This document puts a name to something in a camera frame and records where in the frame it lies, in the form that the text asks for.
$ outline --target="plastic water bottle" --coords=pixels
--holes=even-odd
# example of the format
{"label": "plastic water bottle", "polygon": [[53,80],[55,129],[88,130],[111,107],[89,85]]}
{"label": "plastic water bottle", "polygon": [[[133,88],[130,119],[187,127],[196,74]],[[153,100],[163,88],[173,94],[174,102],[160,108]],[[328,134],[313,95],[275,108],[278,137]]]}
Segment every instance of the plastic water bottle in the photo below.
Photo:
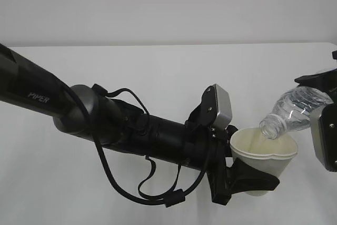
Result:
{"label": "plastic water bottle", "polygon": [[287,132],[306,129],[310,126],[310,113],[331,103],[326,93],[306,86],[296,87],[279,98],[273,111],[260,122],[261,131],[267,138],[277,139]]}

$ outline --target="white tabletop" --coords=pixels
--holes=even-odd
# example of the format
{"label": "white tabletop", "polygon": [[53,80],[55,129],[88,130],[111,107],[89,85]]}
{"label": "white tabletop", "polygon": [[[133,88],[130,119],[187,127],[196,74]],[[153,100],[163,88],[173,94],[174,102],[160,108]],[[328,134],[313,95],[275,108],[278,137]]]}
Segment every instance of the white tabletop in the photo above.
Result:
{"label": "white tabletop", "polygon": [[[231,97],[238,128],[257,126],[294,79],[336,65],[329,43],[116,47],[18,47],[68,85],[129,87],[150,113],[183,123],[214,83]],[[121,95],[133,104],[131,96]],[[293,133],[299,154],[262,197],[211,202],[206,177],[184,203],[146,207],[118,195],[92,142],[58,132],[48,116],[0,103],[0,224],[336,224],[337,173],[316,159],[310,130]],[[106,151],[118,183],[136,193],[150,171],[144,158]],[[158,161],[148,194],[166,191],[176,166]],[[186,189],[197,171],[183,169]]]}

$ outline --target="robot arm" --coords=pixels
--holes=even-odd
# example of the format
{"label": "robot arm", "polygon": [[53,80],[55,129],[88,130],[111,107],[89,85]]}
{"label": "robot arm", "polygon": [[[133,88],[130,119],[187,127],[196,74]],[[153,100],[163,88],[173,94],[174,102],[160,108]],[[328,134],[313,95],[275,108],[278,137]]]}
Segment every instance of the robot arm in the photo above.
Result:
{"label": "robot arm", "polygon": [[[198,105],[184,124],[150,115],[146,108],[128,104],[95,84],[68,87],[52,73],[14,51],[0,45],[0,100],[50,115],[62,132],[95,143],[104,171],[113,188],[122,196],[146,205],[180,203],[207,174],[212,201],[226,205],[231,195],[251,190],[274,190],[278,178],[258,171],[240,159],[229,168],[225,157],[231,157],[229,140],[237,130],[232,119],[228,93],[218,85],[204,91]],[[176,163],[200,171],[186,190],[175,190],[143,198],[125,192],[114,180],[102,148]]]}
{"label": "robot arm", "polygon": [[[337,60],[337,51],[332,53]],[[316,157],[329,171],[337,171],[337,69],[306,75],[295,79],[301,86],[308,86],[327,93],[333,104],[321,106],[310,114],[310,128]]]}
{"label": "robot arm", "polygon": [[74,104],[50,72],[0,44],[0,100],[61,117]]}

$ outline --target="paper cup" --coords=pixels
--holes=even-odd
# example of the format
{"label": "paper cup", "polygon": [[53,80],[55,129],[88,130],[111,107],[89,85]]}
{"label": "paper cup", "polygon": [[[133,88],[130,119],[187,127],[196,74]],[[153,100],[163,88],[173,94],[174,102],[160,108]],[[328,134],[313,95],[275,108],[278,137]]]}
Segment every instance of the paper cup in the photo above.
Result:
{"label": "paper cup", "polygon": [[[288,163],[297,155],[298,146],[290,135],[276,140],[267,139],[260,128],[238,130],[231,137],[233,160],[240,158],[251,167],[279,177]],[[268,191],[248,191],[252,196],[262,196]]]}

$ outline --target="bottle neck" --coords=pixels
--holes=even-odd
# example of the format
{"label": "bottle neck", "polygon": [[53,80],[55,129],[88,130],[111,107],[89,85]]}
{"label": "bottle neck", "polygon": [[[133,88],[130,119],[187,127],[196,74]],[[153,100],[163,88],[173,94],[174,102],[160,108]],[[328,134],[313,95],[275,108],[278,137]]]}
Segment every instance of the bottle neck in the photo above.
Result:
{"label": "bottle neck", "polygon": [[286,133],[285,121],[277,114],[268,114],[261,122],[260,129],[268,139],[277,139]]}

